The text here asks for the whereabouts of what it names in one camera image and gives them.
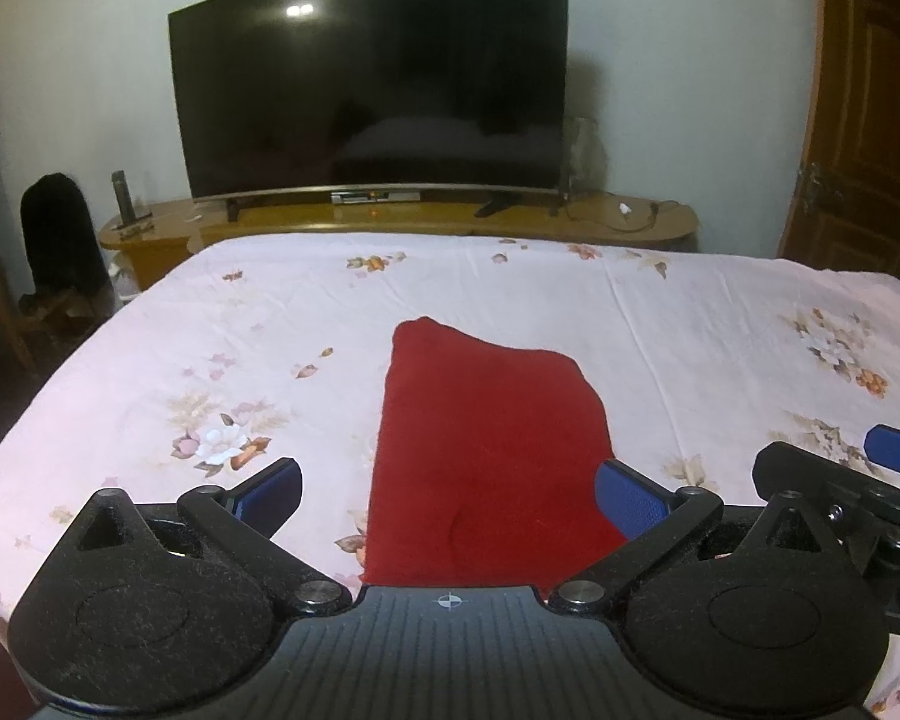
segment tv stand leg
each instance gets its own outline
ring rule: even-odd
[[[492,217],[499,211],[516,205],[517,199],[519,199],[519,195],[515,191],[491,191],[490,201],[482,204],[474,215],[476,218]]]

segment door panel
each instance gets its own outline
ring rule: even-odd
[[[778,253],[900,278],[900,0],[818,8],[804,178]]]

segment gray ribbed plate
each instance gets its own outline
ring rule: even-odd
[[[68,717],[44,709],[39,720]],[[175,720],[704,720],[634,669],[597,620],[529,587],[370,587],[290,626],[249,680]],[[846,709],[831,720],[860,720]]]

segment black bag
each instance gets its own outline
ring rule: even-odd
[[[107,281],[86,201],[74,181],[45,175],[20,201],[26,259],[37,293],[73,287],[94,295]]]

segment circular black cover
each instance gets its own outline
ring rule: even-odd
[[[271,638],[271,604],[218,563],[121,548],[41,578],[10,626],[18,665],[43,695],[83,712],[163,712],[247,673]]]
[[[866,697],[887,650],[883,611],[861,578],[796,550],[704,560],[634,592],[636,658],[694,704],[773,717]]]

